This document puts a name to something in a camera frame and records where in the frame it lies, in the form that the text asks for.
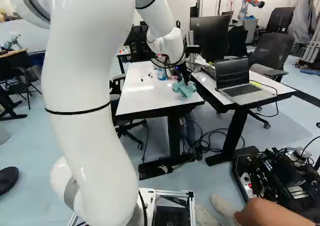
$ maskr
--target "white shoe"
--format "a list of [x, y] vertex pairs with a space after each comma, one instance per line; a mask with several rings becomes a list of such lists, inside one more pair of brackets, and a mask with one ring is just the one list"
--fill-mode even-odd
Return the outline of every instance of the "white shoe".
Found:
[[235, 210], [230, 206], [229, 202], [217, 194], [210, 197], [211, 205], [216, 211], [222, 214], [230, 223], [230, 225], [240, 225], [235, 219]]
[[222, 226], [206, 209], [200, 204], [195, 206], [195, 220], [200, 226]]

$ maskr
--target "robotic arm in background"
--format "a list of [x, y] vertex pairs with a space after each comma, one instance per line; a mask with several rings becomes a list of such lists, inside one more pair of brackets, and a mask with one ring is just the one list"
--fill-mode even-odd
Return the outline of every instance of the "robotic arm in background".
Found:
[[252, 5], [253, 7], [259, 7], [259, 8], [262, 8], [265, 5], [263, 1], [259, 2], [257, 0], [242, 0], [242, 7], [238, 15], [239, 21], [236, 24], [236, 27], [241, 27], [244, 25], [248, 4]]
[[[54, 191], [91, 226], [125, 226], [138, 179], [112, 122], [109, 73], [135, 7], [149, 25], [151, 49], [179, 62], [183, 40], [166, 0], [51, 0], [50, 11], [43, 0], [10, 1], [24, 19], [50, 27], [41, 85], [63, 153], [51, 171]], [[105, 47], [87, 46], [94, 44]]]

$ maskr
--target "chair wheel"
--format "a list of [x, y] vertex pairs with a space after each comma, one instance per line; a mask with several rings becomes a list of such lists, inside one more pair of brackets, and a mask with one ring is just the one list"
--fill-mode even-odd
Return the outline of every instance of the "chair wheel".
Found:
[[263, 127], [264, 127], [265, 129], [270, 129], [270, 128], [271, 128], [271, 125], [270, 125], [270, 124], [265, 124]]

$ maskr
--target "desk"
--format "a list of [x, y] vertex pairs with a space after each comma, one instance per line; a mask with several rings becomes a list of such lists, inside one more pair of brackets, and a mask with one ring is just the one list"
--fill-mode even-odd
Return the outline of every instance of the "desk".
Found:
[[121, 70], [122, 74], [126, 73], [125, 69], [124, 69], [124, 64], [122, 62], [122, 57], [123, 56], [128, 56], [128, 55], [131, 55], [130, 47], [129, 46], [123, 46], [121, 48], [121, 50], [118, 52], [117, 56], [116, 56], [118, 58], [119, 66], [120, 66], [120, 70]]
[[165, 174], [160, 166], [170, 168], [194, 161], [192, 154], [181, 155], [180, 118], [205, 102], [198, 93], [193, 93], [190, 98], [175, 93], [172, 90], [174, 82], [158, 80], [150, 61], [132, 63], [126, 73], [116, 117], [124, 120], [167, 117], [168, 121], [170, 158], [139, 165], [140, 179]]
[[[196, 61], [200, 64], [207, 64], [204, 59], [199, 58]], [[242, 134], [245, 122], [247, 120], [249, 109], [257, 108], [263, 105], [274, 103], [280, 100], [290, 98], [296, 90], [287, 87], [284, 84], [273, 81], [267, 77], [259, 75], [255, 72], [249, 72], [250, 80], [254, 80], [277, 89], [278, 95], [274, 98], [262, 100], [259, 102], [240, 106], [227, 97], [216, 91], [216, 82], [204, 72], [192, 73], [191, 80], [195, 82], [198, 93], [208, 101], [218, 113], [226, 113], [228, 110], [235, 110], [229, 130], [223, 145], [222, 153], [206, 158], [208, 166], [213, 166], [223, 162], [230, 161], [238, 155], [257, 153], [256, 147], [247, 147], [235, 150]], [[263, 89], [275, 93], [275, 90], [266, 86]]]
[[[7, 54], [1, 55], [0, 60], [6, 60], [8, 57], [16, 55], [18, 53], [26, 52], [28, 48], [17, 50], [17, 51], [11, 51]], [[7, 121], [7, 120], [14, 120], [14, 119], [21, 119], [26, 118], [28, 115], [22, 114], [17, 115], [14, 112], [14, 108], [17, 107], [19, 104], [21, 104], [22, 101], [13, 102], [11, 98], [7, 95], [5, 89], [0, 86], [0, 104], [3, 106], [4, 111], [0, 114], [0, 121]]]
[[5, 57], [10, 57], [14, 54], [18, 54], [18, 53], [21, 53], [21, 52], [26, 52], [28, 50], [28, 48], [24, 48], [24, 49], [21, 49], [21, 50], [16, 50], [16, 51], [11, 51], [11, 52], [8, 52], [7, 54], [3, 54], [0, 56], [0, 58], [5, 58]]

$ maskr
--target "keyboard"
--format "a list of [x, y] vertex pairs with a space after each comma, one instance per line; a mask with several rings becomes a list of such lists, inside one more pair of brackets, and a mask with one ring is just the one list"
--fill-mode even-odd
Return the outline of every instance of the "keyboard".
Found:
[[201, 69], [212, 79], [216, 81], [216, 71], [213, 67], [211, 66], [201, 66]]
[[247, 84], [247, 85], [243, 85], [243, 86], [239, 86], [231, 89], [225, 89], [223, 91], [231, 97], [236, 97], [236, 96], [248, 94], [251, 92], [261, 91], [261, 89], [258, 87], [255, 87], [254, 85]]

